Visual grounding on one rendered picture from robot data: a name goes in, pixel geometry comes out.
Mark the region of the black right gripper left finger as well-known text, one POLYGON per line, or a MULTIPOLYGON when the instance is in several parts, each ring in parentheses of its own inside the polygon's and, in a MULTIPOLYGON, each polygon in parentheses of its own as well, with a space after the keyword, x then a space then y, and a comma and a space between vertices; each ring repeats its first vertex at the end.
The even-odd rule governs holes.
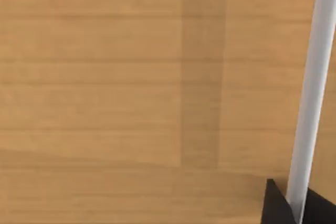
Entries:
POLYGON ((291 208, 273 179, 267 179, 260 224, 297 224, 291 208))

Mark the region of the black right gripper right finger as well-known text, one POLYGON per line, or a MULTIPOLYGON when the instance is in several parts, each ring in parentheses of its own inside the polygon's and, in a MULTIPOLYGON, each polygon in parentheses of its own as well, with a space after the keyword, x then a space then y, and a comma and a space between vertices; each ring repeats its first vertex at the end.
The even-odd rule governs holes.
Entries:
POLYGON ((336 224, 336 205, 308 188, 302 224, 336 224))

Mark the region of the long metal handle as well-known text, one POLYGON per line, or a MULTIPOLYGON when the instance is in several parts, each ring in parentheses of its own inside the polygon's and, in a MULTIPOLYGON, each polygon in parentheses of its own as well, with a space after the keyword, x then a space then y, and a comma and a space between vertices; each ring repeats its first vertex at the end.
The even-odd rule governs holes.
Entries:
POLYGON ((302 224, 336 27, 336 0, 314 0, 286 200, 302 224))

